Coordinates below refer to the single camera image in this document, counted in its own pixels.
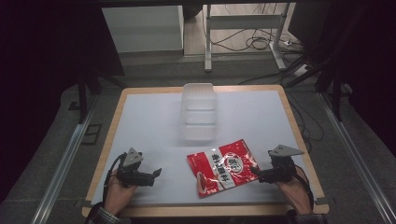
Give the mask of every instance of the transparent plastic box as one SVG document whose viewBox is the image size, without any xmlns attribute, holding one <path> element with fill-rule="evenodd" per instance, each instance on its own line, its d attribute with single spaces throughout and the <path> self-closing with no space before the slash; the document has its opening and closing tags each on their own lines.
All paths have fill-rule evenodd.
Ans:
<svg viewBox="0 0 396 224">
<path fill-rule="evenodd" d="M 184 85 L 181 96 L 181 132 L 185 139 L 209 141 L 216 137 L 217 95 L 211 83 Z"/>
</svg>

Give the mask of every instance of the chip bag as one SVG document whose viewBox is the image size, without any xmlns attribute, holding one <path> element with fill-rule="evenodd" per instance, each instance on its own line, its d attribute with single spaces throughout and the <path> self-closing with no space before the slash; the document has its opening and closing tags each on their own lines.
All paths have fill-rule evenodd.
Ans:
<svg viewBox="0 0 396 224">
<path fill-rule="evenodd" d="M 226 146 L 187 156 L 197 178 L 200 197 L 234 188 L 258 177 L 250 166 L 258 167 L 243 139 Z"/>
</svg>

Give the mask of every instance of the wooden edge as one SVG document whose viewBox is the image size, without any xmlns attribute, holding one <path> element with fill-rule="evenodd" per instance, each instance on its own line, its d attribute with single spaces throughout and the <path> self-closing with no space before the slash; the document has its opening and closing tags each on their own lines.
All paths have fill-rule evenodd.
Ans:
<svg viewBox="0 0 396 224">
<path fill-rule="evenodd" d="M 320 185 L 320 182 L 318 180 L 318 175 L 314 169 L 314 164 L 311 161 L 311 158 L 309 157 L 308 151 L 305 147 L 304 139 L 301 137 L 300 129 L 298 128 L 297 122 L 295 120 L 295 117 L 291 111 L 291 107 L 289 104 L 289 100 L 286 96 L 285 91 L 282 89 L 282 91 L 279 92 L 280 99 L 282 101 L 283 106 L 285 107 L 286 114 L 289 119 L 290 127 L 294 133 L 294 137 L 296 139 L 298 148 L 304 152 L 303 161 L 305 163 L 305 167 L 308 172 L 305 172 L 305 174 L 308 176 L 309 179 L 309 184 L 311 185 L 311 189 L 313 189 L 314 195 L 317 198 L 324 198 L 324 192 L 323 189 Z M 328 204 L 323 204 L 323 205 L 316 205 L 314 206 L 314 212 L 315 213 L 324 213 L 327 214 L 329 212 L 329 205 Z"/>
<path fill-rule="evenodd" d="M 324 197 L 323 189 L 318 181 L 318 176 L 313 167 L 312 161 L 307 153 L 304 140 L 301 137 L 300 129 L 291 111 L 288 98 L 285 91 L 279 85 L 246 85 L 246 86 L 214 86 L 214 91 L 278 91 L 280 100 L 285 108 L 288 116 L 290 127 L 293 131 L 297 145 L 304 152 L 303 161 L 308 169 L 307 175 L 311 186 L 314 187 L 314 194 L 318 198 Z M 177 93 L 182 92 L 182 87 L 160 87 L 160 88 L 128 88 L 122 91 L 119 103 L 111 121 L 110 128 L 107 133 L 102 153 L 100 155 L 92 182 L 87 193 L 86 201 L 93 199 L 93 194 L 99 184 L 99 180 L 106 166 L 106 160 L 113 144 L 114 136 L 120 122 L 123 106 L 128 94 L 151 94 L 151 93 Z M 290 207 L 285 204 L 261 204 L 261 205 L 236 205 L 236 206 L 151 206 L 151 207 L 127 207 L 121 215 L 128 217 L 210 217 L 210 216 L 265 216 L 265 215 L 284 215 Z M 90 207 L 82 207 L 81 213 L 86 217 L 91 211 Z M 315 205 L 315 213 L 329 212 L 329 205 Z"/>
</svg>

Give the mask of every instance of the white cabinet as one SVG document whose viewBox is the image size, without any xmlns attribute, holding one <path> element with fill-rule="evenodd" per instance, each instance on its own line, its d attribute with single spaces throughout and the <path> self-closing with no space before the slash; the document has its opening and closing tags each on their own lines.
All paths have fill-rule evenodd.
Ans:
<svg viewBox="0 0 396 224">
<path fill-rule="evenodd" d="M 182 6 L 103 8 L 117 52 L 183 49 Z"/>
</svg>

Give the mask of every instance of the wire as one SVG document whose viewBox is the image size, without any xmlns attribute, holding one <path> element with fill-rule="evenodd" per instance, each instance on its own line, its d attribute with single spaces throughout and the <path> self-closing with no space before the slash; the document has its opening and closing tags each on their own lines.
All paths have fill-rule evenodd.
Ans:
<svg viewBox="0 0 396 224">
<path fill-rule="evenodd" d="M 304 140 L 304 143 L 305 143 L 305 145 L 308 145 L 307 146 L 307 148 L 306 148 L 306 150 L 307 150 L 307 152 L 308 153 L 311 153 L 311 151 L 312 151 L 312 144 L 311 144 L 311 142 L 310 142 L 310 132 L 307 130 L 307 128 L 306 128 L 306 124 L 305 124 L 305 120 L 304 120 L 304 117 L 303 117 L 303 115 L 301 114 L 301 112 L 298 110 L 298 108 L 297 108 L 297 106 L 295 105 L 295 104 L 293 104 L 291 101 L 289 101 L 289 104 L 291 105 L 291 107 L 292 108 L 294 108 L 294 111 L 297 113 L 297 115 L 299 116 L 299 118 L 300 118 L 300 121 L 301 121 L 301 125 L 298 125 L 299 127 L 302 127 L 303 129 L 302 130 L 300 130 L 300 133 L 301 133 L 301 136 L 302 136 L 302 138 L 303 138 L 303 140 Z"/>
<path fill-rule="evenodd" d="M 308 116 L 309 116 L 309 118 L 311 118 L 317 125 L 318 125 L 318 127 L 319 127 L 319 129 L 320 129 L 320 136 L 319 136 L 319 138 L 312 138 L 312 137 L 310 137 L 309 136 L 309 139 L 311 139 L 311 140 L 314 140 L 314 141 L 321 141 L 321 140 L 323 140 L 323 137 L 324 137 L 324 130 L 323 130 L 323 127 L 319 124 L 319 122 L 310 114 L 310 113 L 308 113 L 308 111 L 306 111 L 300 104 L 299 104 L 299 102 L 297 101 L 297 99 L 292 95 L 292 94 L 290 94 L 290 97 L 291 98 L 293 98 L 293 100 L 294 100 L 294 102 L 297 104 L 297 106 L 299 106 Z"/>
<path fill-rule="evenodd" d="M 305 60 L 305 58 L 306 58 L 306 55 L 305 55 L 305 54 L 302 55 L 300 58 L 298 58 L 296 61 L 294 61 L 294 62 L 293 62 L 286 70 L 284 70 L 284 71 L 281 71 L 281 72 L 278 72 L 278 73 L 269 74 L 269 75 L 263 75 L 263 76 L 259 76 L 259 77 L 250 78 L 250 79 L 247 79 L 247 80 L 244 80 L 244 81 L 239 82 L 237 85 L 243 85 L 243 84 L 245 84 L 246 82 L 253 81 L 253 80 L 258 80 L 258 79 L 265 78 L 265 77 L 272 77 L 272 76 L 281 75 L 281 78 L 280 78 L 280 79 L 278 79 L 278 80 L 275 81 L 275 82 L 270 83 L 270 84 L 276 84 L 276 83 L 278 83 L 278 82 L 281 82 L 281 81 L 283 80 L 284 77 L 289 76 L 290 74 L 286 74 L 286 73 L 288 73 L 289 71 L 294 71 L 294 69 L 297 67 L 297 65 L 299 65 L 300 62 L 302 62 L 303 60 Z"/>
<path fill-rule="evenodd" d="M 283 87 L 283 79 L 285 79 L 285 77 L 289 77 L 292 72 L 295 71 L 295 69 L 297 68 L 298 65 L 300 65 L 304 60 L 306 60 L 307 58 L 307 54 L 303 54 L 300 58 L 298 58 L 296 61 L 294 61 L 285 71 L 283 71 L 282 75 L 280 77 L 280 79 L 278 79 L 277 81 L 271 83 L 271 84 L 276 84 L 278 83 L 279 85 L 281 85 Z"/>
<path fill-rule="evenodd" d="M 257 8 L 259 8 L 260 6 L 261 6 L 261 4 L 258 4 L 258 6 L 256 7 L 256 9 L 254 9 L 253 13 L 254 13 L 254 12 L 257 10 Z M 227 5 L 225 5 L 225 8 L 226 8 L 226 10 L 229 12 L 229 14 L 230 14 L 230 11 L 228 10 Z M 205 13 L 204 13 L 204 11 L 202 11 L 202 26 L 203 26 L 203 30 L 204 30 L 204 35 L 205 35 L 205 37 L 206 37 L 206 30 L 205 30 L 205 20 L 204 20 L 204 17 L 205 17 Z M 238 32 L 236 32 L 236 33 L 234 33 L 234 34 L 232 34 L 232 35 L 229 35 L 228 37 L 225 37 L 224 39 L 221 39 L 220 41 L 217 41 L 217 42 L 214 42 L 214 41 L 212 41 L 212 39 L 210 39 L 210 42 L 211 42 L 211 44 L 213 44 L 213 45 L 216 45 L 216 46 L 219 46 L 219 47 L 222 47 L 222 48 L 231 50 L 231 51 L 236 51 L 236 52 L 237 52 L 237 51 L 243 51 L 243 50 L 246 50 L 246 49 L 264 50 L 264 49 L 266 49 L 266 48 L 269 46 L 269 43 L 270 43 L 272 37 L 275 37 L 275 36 L 272 35 L 271 33 L 268 33 L 268 32 L 266 32 L 266 31 L 264 31 L 264 30 L 262 30 L 262 29 L 255 29 L 255 30 L 254 30 L 254 33 L 253 33 L 253 35 L 252 35 L 252 37 L 250 37 L 250 38 L 248 38 L 248 39 L 246 40 L 246 42 L 245 42 L 246 47 L 245 47 L 245 48 L 242 48 L 242 49 L 231 49 L 231 48 L 229 48 L 229 47 L 226 47 L 226 46 L 220 44 L 221 42 L 224 42 L 225 40 L 228 40 L 228 39 L 232 38 L 232 37 L 235 36 L 235 35 L 238 35 L 238 34 L 240 34 L 240 33 L 242 33 L 242 32 L 245 32 L 245 31 L 251 31 L 251 30 L 253 30 L 253 29 L 243 29 L 243 30 L 240 30 L 240 31 L 238 31 Z M 259 30 L 260 30 L 263 34 L 264 34 L 264 33 L 268 34 L 268 35 L 270 36 L 269 39 L 268 39 L 268 37 L 266 37 L 266 36 L 264 36 L 264 35 L 262 35 L 262 36 L 254 36 L 254 35 L 257 33 L 257 31 L 259 31 Z M 282 34 L 282 35 L 287 35 L 288 38 L 289 38 L 289 41 L 292 40 L 292 38 L 291 38 L 291 36 L 290 36 L 289 34 L 285 34 L 285 33 L 284 33 L 284 34 Z M 264 45 L 264 47 L 259 48 L 259 47 L 256 47 L 256 46 L 255 46 L 255 43 L 263 43 L 263 42 L 266 42 L 265 45 Z M 281 52 L 296 52 L 296 53 L 303 53 L 303 52 L 300 51 L 300 50 L 285 49 L 285 48 L 280 47 L 280 46 L 279 46 L 279 49 L 280 49 Z"/>
<path fill-rule="evenodd" d="M 300 170 L 303 171 L 304 176 L 306 178 L 306 181 L 299 175 L 297 175 L 297 172 L 293 174 L 293 176 L 298 179 L 300 181 L 300 183 L 304 186 L 306 193 L 308 194 L 308 199 L 309 199 L 309 205 L 311 206 L 311 210 L 314 209 L 314 193 L 312 193 L 312 189 L 309 187 L 309 180 L 306 177 L 306 174 L 304 172 L 304 170 L 300 167 L 297 166 L 298 168 L 300 168 Z"/>
<path fill-rule="evenodd" d="M 107 196 L 107 191 L 108 191 L 108 182 L 110 180 L 110 177 L 112 176 L 114 166 L 116 165 L 117 161 L 119 161 L 122 157 L 125 157 L 126 153 L 123 153 L 119 155 L 114 161 L 113 164 L 111 165 L 110 169 L 107 171 L 105 183 L 103 184 L 103 199 L 102 201 L 105 202 L 106 196 Z"/>
<path fill-rule="evenodd" d="M 262 4 L 257 4 L 257 7 L 254 9 L 254 11 L 251 14 L 254 14 L 254 12 L 257 10 L 258 13 L 260 13 L 260 7 Z"/>
<path fill-rule="evenodd" d="M 291 53 L 291 52 L 285 52 L 282 54 L 282 59 L 285 60 L 288 63 L 293 63 L 293 61 L 290 61 L 289 59 L 286 58 L 286 55 L 288 54 L 296 54 L 296 53 Z"/>
</svg>

